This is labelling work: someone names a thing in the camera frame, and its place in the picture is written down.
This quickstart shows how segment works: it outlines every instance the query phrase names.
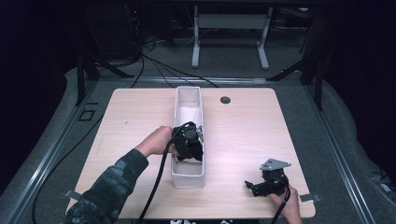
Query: gray carpet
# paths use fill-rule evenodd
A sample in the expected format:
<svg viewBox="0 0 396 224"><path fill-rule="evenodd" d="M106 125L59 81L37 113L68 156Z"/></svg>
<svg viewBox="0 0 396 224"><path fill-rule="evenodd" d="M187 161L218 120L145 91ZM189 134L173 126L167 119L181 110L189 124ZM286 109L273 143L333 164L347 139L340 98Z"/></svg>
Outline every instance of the gray carpet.
<svg viewBox="0 0 396 224"><path fill-rule="evenodd" d="M270 69L263 71L255 49L255 38L251 38L257 34L237 34L233 34L234 38L227 38L225 41L220 41L220 37L224 37L225 34L212 34L203 38L201 42L201 61L198 69L191 68L191 45L181 47L167 42L158 42L154 51L146 51L145 53L153 59L186 73L200 77L221 78L271 77L301 59L298 51L304 37L295 33L275 30L272 32L266 47ZM123 66L120 70L131 75L137 75L142 65L142 61L139 61ZM164 69L162 71L166 77L173 76ZM48 129L43 133L31 155L0 198L0 223L6 222L14 204L17 203L30 178L34 175L37 166L43 160L47 150L53 145L54 140L62 132L67 119L74 110L79 109L77 118L73 121L68 135L64 139L64 144L61 146L62 152L58 160L69 150L73 148L74 150L49 177L39 195L35 208L38 223L62 222L69 201L63 194L67 189L73 189L77 184L79 174L99 127L99 125L95 125L95 122L105 113L111 93L117 88L130 88L134 82L134 79L117 78L105 69L101 69L101 74L103 78L100 81L95 83L87 81L87 84L92 84L92 93L87 95L87 100L81 107L75 107L77 100L76 70L74 69L66 74L68 88L63 101L54 114ZM315 203L316 215L305 219L304 223L361 223L359 214L356 212L353 201L348 194L344 179L334 161L328 135L324 132L319 121L318 111L312 105L311 95L307 91L309 88L299 84L296 80L299 76L300 73L296 72L275 84L251 84L249 86L254 88L268 87L276 91L308 187L312 193L318 193L322 198L321 201ZM145 60L142 81L137 82L134 87L171 88L164 81L154 82L145 79L149 77L161 78L161 73L158 72L157 67L152 62ZM172 83L172 85L177 86L180 83ZM197 81L195 85L211 87L210 84L203 81ZM219 85L220 87L246 87L246 85L241 84L223 83ZM327 83L324 84L322 100L323 114L331 124L334 136L346 157L351 173L361 188L361 194L367 202L374 220L377 223L396 223L394 206L370 182L370 177L374 176L373 172L377 172L378 168L367 159L364 149L356 141L353 118L343 101ZM84 109L85 111L94 111L94 113L85 113L78 120ZM31 207L27 209L27 213L22 216L21 223L32 223L31 211ZM261 220L261 223L269 222L269 219ZM120 220L118 223L130 223L130 220Z"/></svg>

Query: power cord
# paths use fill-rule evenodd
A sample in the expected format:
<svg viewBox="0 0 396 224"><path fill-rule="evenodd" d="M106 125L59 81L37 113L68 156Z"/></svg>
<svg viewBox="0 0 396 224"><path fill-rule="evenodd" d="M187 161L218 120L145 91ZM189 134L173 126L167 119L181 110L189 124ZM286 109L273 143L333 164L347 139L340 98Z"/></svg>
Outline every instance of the power cord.
<svg viewBox="0 0 396 224"><path fill-rule="evenodd" d="M78 146L79 144L82 143L82 141L85 140L85 138L87 138L88 134L90 134L90 132L93 130L94 127L96 127L96 125L102 120L104 115L102 115L94 124L93 126L88 130L88 132L72 147L72 149L70 149L63 157L61 157L61 159L55 164L54 167L52 167L52 169L49 171L48 175L45 177L43 183L41 184L40 188L37 191L37 194L35 195L35 199L33 200L33 205L32 205L32 220L34 224L37 224L36 220L35 220L35 207L37 204L37 200L38 200L38 196L41 192L41 190L44 188L45 184L47 183L47 181L49 180L50 176L53 174L53 172L58 168L58 166L64 161L64 159L66 159L70 153L72 153Z"/></svg>
<svg viewBox="0 0 396 224"><path fill-rule="evenodd" d="M173 73L170 69L168 69L167 67L165 67L165 66L163 66L163 65L161 65L161 66L163 67L163 69L165 69L168 73L172 74L173 76L178 77L179 79L184 80L185 82L191 84L192 86L195 86L192 82L188 81L186 78L180 77L180 76L176 75L176 74Z"/></svg>
<svg viewBox="0 0 396 224"><path fill-rule="evenodd" d="M137 78L134 80L134 83L132 84L131 88L134 87L134 85L136 84L137 80L139 80L139 78L142 76L143 74L143 70L145 69L145 59L142 56L143 54L140 55L140 58L142 59L142 69L140 70L139 75L137 75Z"/></svg>
<svg viewBox="0 0 396 224"><path fill-rule="evenodd" d="M160 70L160 68L158 67L158 65L157 65L154 61L152 61L152 60L151 60L151 62L155 65L155 67L157 67L157 70L158 70L158 72L161 74L161 76L163 77L163 80L165 80L165 82L166 82L170 87L174 88L174 86L173 86L170 82L168 82L168 80L166 79L166 77L163 75L163 72L161 72L161 70Z"/></svg>
<svg viewBox="0 0 396 224"><path fill-rule="evenodd" d="M186 13L187 13L187 16L188 16L189 20L190 20L191 26L193 27L193 26L194 26L194 23L192 22L190 13L189 13L189 11L187 10L187 6L184 6L184 9L185 9L185 11L186 11ZM177 43L179 46L184 47L184 46L188 46L188 45L192 42L192 40L194 40L194 34L192 34L192 37L190 38L189 42L187 42L187 43L185 43L185 44L181 44L181 43L177 42L176 39L174 40L174 42Z"/></svg>
<svg viewBox="0 0 396 224"><path fill-rule="evenodd" d="M148 197L148 201L146 203L145 208L143 209L140 218L136 221L136 224L141 224L143 222L143 218L145 217L147 211L149 210L149 205L151 204L152 199L154 198L154 194L157 191L158 186L160 185L160 181L161 181L161 177L163 176L163 167L165 166L165 162L166 162L166 157L168 155L169 152L169 147L172 145L173 143L173 138L175 136L177 136L178 132L180 130L182 130L186 125L188 125L189 123L184 123L183 125L180 126L180 128L172 135L172 139L169 140L168 144L166 145L165 150L163 151L163 159L161 160L161 165L160 165L160 170L158 171L158 175L157 175L157 179L155 180L154 183L154 187L152 188L152 191Z"/></svg>
<svg viewBox="0 0 396 224"><path fill-rule="evenodd" d="M155 59L150 58L149 56L147 56L147 55L144 54L144 53L142 53L142 56L143 56L144 58L147 58L147 59L151 60L152 62L155 62L155 63L160 64L162 67L169 68L169 69L171 69L171 70L173 70L173 71L176 71L176 72L178 72L178 73L180 73L180 74L183 74L183 75L186 75L186 76L189 76L189 77L197 77L197 78L199 78L199 79L201 79L201 80L203 80L203 81L206 81L206 82L210 83L212 86L214 86L214 87L216 87L216 88L219 87L218 85L216 85L215 83L213 83L212 81L210 81L210 80L208 80L208 79L206 79L206 78L204 78L204 77L198 77L198 76L193 75L193 74L189 74L189 73L185 73L185 72L179 71L179 70L177 70L176 68L173 68L173 67L171 67L171 66L169 66L169 65L167 65L167 64L165 64L165 63L162 63L162 62L159 62L159 61L157 61L157 60L155 60Z"/></svg>
<svg viewBox="0 0 396 224"><path fill-rule="evenodd" d="M285 182L283 182L280 179L277 179L277 178L274 178L274 177L272 177L272 178L274 180L279 181L280 183L282 183L284 186L286 186L286 189L287 189L286 194L285 194L285 199L283 200L283 203L277 208L276 213L275 213L275 215L274 215L274 217L273 217L273 219L271 221L271 224L275 224L277 222L277 219L279 218L280 213L282 212L283 208L285 208L286 204L288 203L291 193L290 193L289 184L286 184Z"/></svg>

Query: round black object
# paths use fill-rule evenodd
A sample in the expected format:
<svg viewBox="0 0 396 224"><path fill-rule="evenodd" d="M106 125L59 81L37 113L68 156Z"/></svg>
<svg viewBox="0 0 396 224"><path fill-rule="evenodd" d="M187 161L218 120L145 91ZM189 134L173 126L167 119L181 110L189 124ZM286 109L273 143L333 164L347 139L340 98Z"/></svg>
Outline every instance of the round black object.
<svg viewBox="0 0 396 224"><path fill-rule="evenodd" d="M186 129L186 131L184 132L184 136L187 138L187 139L195 139L196 137L197 137L197 132L195 131L195 128L194 127L188 127L187 129Z"/></svg>
<svg viewBox="0 0 396 224"><path fill-rule="evenodd" d="M224 103L225 105L227 105L227 104L229 104L231 102L231 99L228 96L223 96L223 97L220 98L220 101L222 103Z"/></svg>

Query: white plastic container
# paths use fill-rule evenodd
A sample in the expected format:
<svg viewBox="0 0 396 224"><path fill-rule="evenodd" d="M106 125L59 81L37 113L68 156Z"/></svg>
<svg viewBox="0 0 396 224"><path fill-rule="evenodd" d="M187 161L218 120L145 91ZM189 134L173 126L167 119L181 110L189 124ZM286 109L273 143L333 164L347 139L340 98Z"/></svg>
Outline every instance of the white plastic container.
<svg viewBox="0 0 396 224"><path fill-rule="evenodd" d="M189 121L194 122L197 128L202 126L205 139L201 89L177 87L174 127ZM171 172L175 188L202 188L205 185L205 145L203 141L201 144L204 152L202 161L196 159L179 161L177 157L172 156Z"/></svg>

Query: camouflage sleeve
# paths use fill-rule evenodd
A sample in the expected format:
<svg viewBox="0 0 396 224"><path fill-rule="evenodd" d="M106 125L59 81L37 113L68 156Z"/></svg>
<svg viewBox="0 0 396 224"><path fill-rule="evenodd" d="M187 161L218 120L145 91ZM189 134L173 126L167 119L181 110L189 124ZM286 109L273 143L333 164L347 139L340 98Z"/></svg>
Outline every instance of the camouflage sleeve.
<svg viewBox="0 0 396 224"><path fill-rule="evenodd" d="M149 162L133 149L108 167L66 213L64 223L114 223Z"/></svg>

